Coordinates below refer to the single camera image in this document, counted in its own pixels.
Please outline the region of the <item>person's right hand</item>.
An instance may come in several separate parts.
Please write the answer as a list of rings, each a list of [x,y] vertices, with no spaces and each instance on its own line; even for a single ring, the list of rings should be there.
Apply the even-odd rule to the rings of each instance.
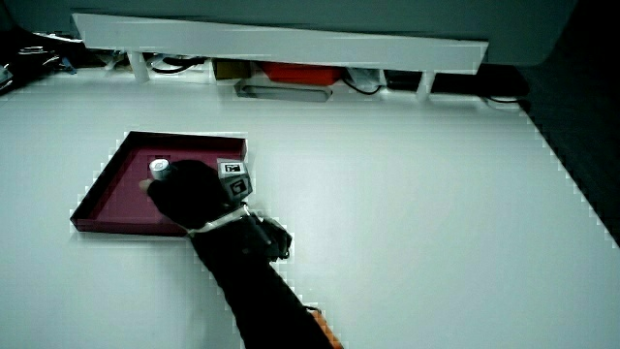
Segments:
[[[230,200],[217,171],[198,160],[170,164],[164,179],[143,179],[139,189],[168,219],[186,230],[197,230],[240,207]]]

